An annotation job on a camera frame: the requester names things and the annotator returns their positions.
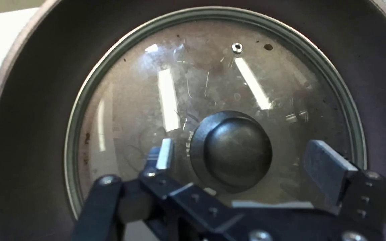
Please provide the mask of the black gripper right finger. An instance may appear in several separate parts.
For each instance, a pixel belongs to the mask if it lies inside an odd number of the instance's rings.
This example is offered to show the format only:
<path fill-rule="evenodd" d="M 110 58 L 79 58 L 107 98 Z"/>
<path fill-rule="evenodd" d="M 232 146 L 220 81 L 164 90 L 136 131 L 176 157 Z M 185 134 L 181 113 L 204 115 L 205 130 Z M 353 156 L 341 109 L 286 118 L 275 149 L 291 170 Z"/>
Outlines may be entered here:
<path fill-rule="evenodd" d="M 304 172 L 338 210 L 343 241 L 382 241 L 386 227 L 386 178 L 363 170 L 325 141 L 308 142 Z"/>

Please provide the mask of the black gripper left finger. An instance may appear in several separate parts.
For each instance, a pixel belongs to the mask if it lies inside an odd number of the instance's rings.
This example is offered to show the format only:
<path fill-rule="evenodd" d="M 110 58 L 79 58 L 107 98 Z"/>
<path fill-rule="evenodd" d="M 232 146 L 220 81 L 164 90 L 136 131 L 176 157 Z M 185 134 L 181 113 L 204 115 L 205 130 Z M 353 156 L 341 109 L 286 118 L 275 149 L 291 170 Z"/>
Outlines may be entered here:
<path fill-rule="evenodd" d="M 141 221 L 160 241 L 228 241 L 229 210 L 194 184 L 181 185 L 158 169 L 169 150 L 153 148 L 136 180 L 99 177 L 90 189 L 70 241 L 123 241 Z"/>

